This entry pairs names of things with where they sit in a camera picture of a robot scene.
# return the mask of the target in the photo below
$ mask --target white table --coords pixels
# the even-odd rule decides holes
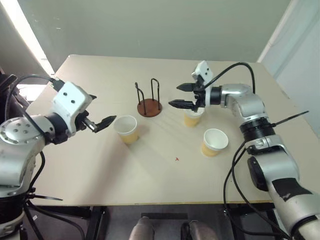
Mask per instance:
[[[173,99],[193,100],[192,93],[176,86],[193,82],[191,72],[199,61],[105,56],[69,56],[56,76],[81,86],[97,96],[89,106],[89,118],[99,122],[110,115],[133,115],[139,124],[140,138],[125,145],[113,124],[99,133],[78,132],[60,145],[45,147],[45,168],[37,180],[39,195],[63,201],[35,199],[38,205],[92,206],[135,204],[221,203],[223,182],[234,152],[243,136],[228,109],[211,106],[195,128],[183,124],[183,111],[171,107]],[[233,62],[210,61],[215,75]],[[263,99],[271,122],[299,111],[282,92],[260,63],[251,64],[256,78],[256,93]],[[151,97],[150,79],[160,82],[162,112],[145,118],[137,112],[135,82]],[[236,67],[221,77],[216,86],[230,83],[251,85],[249,71]],[[29,108],[31,114],[48,113],[55,91],[47,86]],[[218,128],[229,137],[228,147],[216,157],[201,152],[203,133]],[[275,129],[295,157],[301,184],[320,192],[319,140],[303,117]],[[247,167],[248,155],[236,167],[236,177],[252,202],[270,202],[266,192],[256,189]],[[227,186],[230,203],[243,202],[232,183]]]

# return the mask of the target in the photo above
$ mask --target white paper cup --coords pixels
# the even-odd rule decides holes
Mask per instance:
[[[137,127],[137,119],[130,115],[117,118],[113,124],[114,130],[126,144],[132,144],[138,139]]]
[[[194,112],[191,109],[184,109],[184,124],[187,127],[195,127],[200,121],[200,118],[204,112],[204,107],[199,107],[197,112]]]
[[[223,131],[210,128],[203,135],[201,151],[207,157],[213,157],[226,148],[228,143],[228,136]]]

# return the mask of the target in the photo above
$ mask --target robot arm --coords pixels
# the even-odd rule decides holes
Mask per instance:
[[[116,116],[95,124],[86,108],[95,99],[71,82],[53,81],[58,90],[48,115],[31,116],[41,134],[25,117],[0,125],[0,238],[12,234],[24,216],[23,204],[29,192],[36,155],[50,144],[60,144],[77,131],[89,127],[94,133],[108,127]]]
[[[253,184],[259,190],[269,193],[291,236],[295,239],[319,239],[319,195],[299,185],[296,161],[275,133],[275,125],[269,122],[261,98],[252,93],[250,86],[244,84],[204,88],[213,77],[205,61],[198,64],[192,76],[196,83],[184,83],[177,89],[193,92],[195,104],[179,99],[169,104],[193,111],[209,105],[230,109],[240,126],[245,148],[251,155],[247,163]]]

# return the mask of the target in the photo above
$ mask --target floor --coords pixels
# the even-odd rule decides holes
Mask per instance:
[[[206,223],[216,231],[220,240],[233,240],[230,221],[224,216],[223,206],[219,204],[186,204],[186,205],[135,205],[110,206],[110,222],[108,224],[105,240],[128,240],[132,228],[136,225],[141,213],[187,213],[188,220],[199,220]],[[38,212],[30,210],[35,218],[40,232],[46,240],[79,240],[77,230],[64,222],[52,219]],[[70,220],[80,224],[86,231],[88,221],[75,217]],[[247,230],[270,232],[271,228],[257,215],[249,214],[242,217],[242,225]],[[185,220],[152,220],[155,230],[155,240],[180,240],[180,227]],[[24,225],[27,229],[28,239],[37,240],[28,220]],[[273,240],[273,237],[245,236],[246,240]]]

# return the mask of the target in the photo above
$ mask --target wooden base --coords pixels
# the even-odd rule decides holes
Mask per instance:
[[[152,118],[157,116],[161,112],[162,105],[160,103],[160,109],[159,109],[158,101],[155,99],[152,100],[152,98],[148,98],[148,99],[145,99],[144,102],[141,101],[136,108],[138,110],[138,113],[141,116]]]

